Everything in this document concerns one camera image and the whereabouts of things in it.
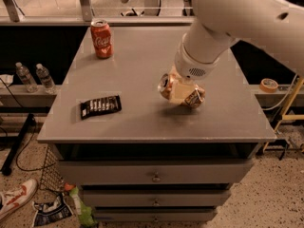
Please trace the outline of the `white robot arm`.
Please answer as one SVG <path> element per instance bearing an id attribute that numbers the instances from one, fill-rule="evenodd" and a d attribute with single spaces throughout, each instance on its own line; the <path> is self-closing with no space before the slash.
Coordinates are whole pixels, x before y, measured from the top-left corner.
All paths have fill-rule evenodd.
<path id="1" fill-rule="evenodd" d="M 176 105 L 199 106 L 196 83 L 217 66 L 222 52 L 242 40 L 264 50 L 298 75 L 304 73 L 304 8 L 286 0 L 192 0 L 195 19 L 182 36 L 169 85 Z"/>

